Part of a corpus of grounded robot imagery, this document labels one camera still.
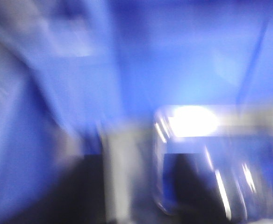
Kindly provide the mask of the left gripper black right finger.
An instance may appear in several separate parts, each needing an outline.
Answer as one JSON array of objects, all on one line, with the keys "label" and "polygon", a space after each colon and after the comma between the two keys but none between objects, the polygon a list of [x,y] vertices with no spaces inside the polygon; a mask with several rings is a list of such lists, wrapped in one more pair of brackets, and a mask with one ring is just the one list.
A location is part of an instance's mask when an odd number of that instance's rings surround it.
[{"label": "left gripper black right finger", "polygon": [[167,154],[173,210],[180,224],[224,224],[214,172],[203,154]]}]

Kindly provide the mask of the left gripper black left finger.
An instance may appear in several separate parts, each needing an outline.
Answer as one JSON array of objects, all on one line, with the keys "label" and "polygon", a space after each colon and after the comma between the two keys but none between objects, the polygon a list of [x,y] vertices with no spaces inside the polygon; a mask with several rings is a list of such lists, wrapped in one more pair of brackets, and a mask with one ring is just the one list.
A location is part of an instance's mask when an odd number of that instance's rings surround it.
[{"label": "left gripper black left finger", "polygon": [[103,158],[86,155],[48,195],[42,224],[106,224]]}]

